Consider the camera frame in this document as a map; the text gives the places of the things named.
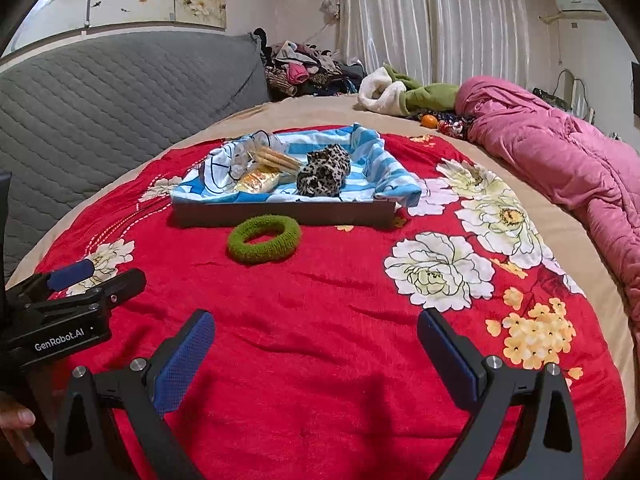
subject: pink comforter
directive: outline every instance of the pink comforter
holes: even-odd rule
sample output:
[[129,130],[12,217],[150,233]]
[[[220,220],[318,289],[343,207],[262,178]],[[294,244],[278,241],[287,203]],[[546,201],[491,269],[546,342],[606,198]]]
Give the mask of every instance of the pink comforter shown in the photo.
[[551,107],[521,87],[479,76],[466,81],[456,112],[473,115],[470,142],[483,146],[589,230],[625,285],[640,342],[640,157],[629,145]]

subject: pile of clothes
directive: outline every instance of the pile of clothes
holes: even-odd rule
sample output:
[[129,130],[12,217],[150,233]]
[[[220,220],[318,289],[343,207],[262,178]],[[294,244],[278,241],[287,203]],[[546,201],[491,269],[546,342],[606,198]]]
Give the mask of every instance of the pile of clothes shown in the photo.
[[269,46],[264,30],[257,28],[254,34],[260,37],[264,75],[274,101],[303,95],[356,94],[366,76],[362,65],[338,62],[330,50],[292,41]]
[[433,126],[449,137],[466,140],[474,122],[471,116],[456,115],[460,87],[447,83],[422,83],[385,63],[366,76],[360,85],[358,102],[371,112],[420,121],[432,116]]

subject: headboard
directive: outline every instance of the headboard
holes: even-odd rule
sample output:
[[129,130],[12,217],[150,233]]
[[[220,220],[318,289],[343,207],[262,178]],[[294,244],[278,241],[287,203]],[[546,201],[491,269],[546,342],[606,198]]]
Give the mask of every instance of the headboard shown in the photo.
[[77,204],[176,142],[268,100],[249,34],[128,32],[61,46],[0,73],[0,168],[14,174],[5,278]]

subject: beige bed sheet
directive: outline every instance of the beige bed sheet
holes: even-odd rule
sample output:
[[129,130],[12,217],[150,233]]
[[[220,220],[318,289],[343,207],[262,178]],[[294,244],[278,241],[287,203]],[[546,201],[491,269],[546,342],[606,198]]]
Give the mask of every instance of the beige bed sheet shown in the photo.
[[[289,98],[277,104],[260,105],[237,113],[213,124],[193,137],[179,142],[170,150],[192,146],[204,140],[239,137],[260,129],[271,131],[321,124],[353,124],[355,122],[373,128],[380,133],[394,133],[408,137],[420,136],[427,131],[433,133],[432,130],[426,130],[414,121],[362,111],[357,105],[355,96],[323,98],[308,96]],[[496,162],[477,146],[460,140],[449,138],[447,140],[473,161],[497,173],[511,186],[524,204],[545,242],[551,247],[562,268],[585,291],[596,311],[602,333],[622,378],[626,400],[626,436],[629,439],[639,421],[636,411],[634,343],[624,313],[624,295],[618,282],[610,275],[606,264],[602,261],[580,222],[517,179],[505,166]],[[143,168],[144,165],[129,171],[70,211],[21,261],[9,282],[10,285],[33,272],[53,241],[60,233],[69,228],[84,208],[111,189],[134,179]]]

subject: white fluffy towel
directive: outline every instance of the white fluffy towel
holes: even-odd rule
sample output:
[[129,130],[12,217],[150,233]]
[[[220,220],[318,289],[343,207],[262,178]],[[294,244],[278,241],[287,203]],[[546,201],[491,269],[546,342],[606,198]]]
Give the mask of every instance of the white fluffy towel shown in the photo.
[[403,116],[400,111],[400,94],[406,92],[402,81],[392,82],[386,68],[381,66],[362,80],[358,102],[377,114]]

